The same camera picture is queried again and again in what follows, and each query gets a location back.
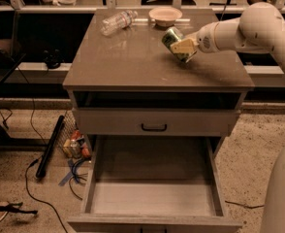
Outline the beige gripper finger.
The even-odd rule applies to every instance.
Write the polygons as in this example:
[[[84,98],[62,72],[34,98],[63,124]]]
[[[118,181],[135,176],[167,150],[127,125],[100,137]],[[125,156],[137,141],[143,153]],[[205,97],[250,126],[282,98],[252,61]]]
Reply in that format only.
[[[197,41],[192,38],[185,38],[170,45],[173,53],[193,53],[197,50],[197,47]]]

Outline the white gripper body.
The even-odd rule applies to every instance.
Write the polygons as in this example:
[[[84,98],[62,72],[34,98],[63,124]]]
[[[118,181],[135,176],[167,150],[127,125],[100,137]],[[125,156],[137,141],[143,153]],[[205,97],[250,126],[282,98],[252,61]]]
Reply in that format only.
[[[199,50],[205,53],[218,52],[215,41],[215,30],[218,23],[213,22],[205,25],[197,32]]]

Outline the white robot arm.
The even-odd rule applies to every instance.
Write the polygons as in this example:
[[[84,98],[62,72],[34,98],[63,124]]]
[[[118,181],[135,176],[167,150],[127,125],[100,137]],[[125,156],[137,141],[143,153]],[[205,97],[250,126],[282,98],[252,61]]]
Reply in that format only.
[[[272,4],[258,2],[240,17],[210,23],[170,44],[169,49],[174,53],[267,52],[285,75],[285,19]],[[285,233],[285,147],[269,177],[260,233]]]

